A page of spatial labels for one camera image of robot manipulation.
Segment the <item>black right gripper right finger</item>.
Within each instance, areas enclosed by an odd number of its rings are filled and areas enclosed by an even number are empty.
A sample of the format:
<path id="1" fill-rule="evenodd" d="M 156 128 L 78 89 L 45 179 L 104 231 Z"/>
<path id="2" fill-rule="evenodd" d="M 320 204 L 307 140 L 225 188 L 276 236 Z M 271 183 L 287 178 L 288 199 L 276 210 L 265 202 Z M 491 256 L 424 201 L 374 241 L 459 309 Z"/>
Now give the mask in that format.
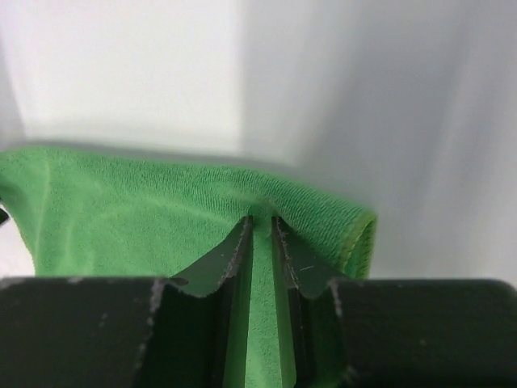
<path id="1" fill-rule="evenodd" d="M 352 279 L 280 217 L 271 237 L 283 386 L 515 386 L 511 285 Z"/>

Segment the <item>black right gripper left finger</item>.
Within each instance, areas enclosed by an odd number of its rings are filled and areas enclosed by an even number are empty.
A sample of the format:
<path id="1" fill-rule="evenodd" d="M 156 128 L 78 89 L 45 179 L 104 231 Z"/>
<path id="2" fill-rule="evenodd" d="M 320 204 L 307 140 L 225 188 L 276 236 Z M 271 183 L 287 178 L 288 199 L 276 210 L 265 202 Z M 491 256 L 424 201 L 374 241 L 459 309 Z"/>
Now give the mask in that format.
<path id="1" fill-rule="evenodd" d="M 170 277 L 2 279 L 2 386 L 244 386 L 253 226 Z"/>

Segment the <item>green microfiber towel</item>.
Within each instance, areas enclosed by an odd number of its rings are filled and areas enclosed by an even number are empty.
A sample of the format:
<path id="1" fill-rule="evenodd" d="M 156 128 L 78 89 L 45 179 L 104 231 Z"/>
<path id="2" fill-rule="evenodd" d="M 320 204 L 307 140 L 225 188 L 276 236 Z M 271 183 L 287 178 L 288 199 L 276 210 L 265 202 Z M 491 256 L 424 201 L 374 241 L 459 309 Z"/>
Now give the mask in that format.
<path id="1" fill-rule="evenodd" d="M 376 216 L 263 171 L 33 146 L 1 156 L 1 198 L 39 276 L 174 275 L 254 219 L 248 387 L 281 384 L 271 218 L 338 270 L 369 273 Z"/>

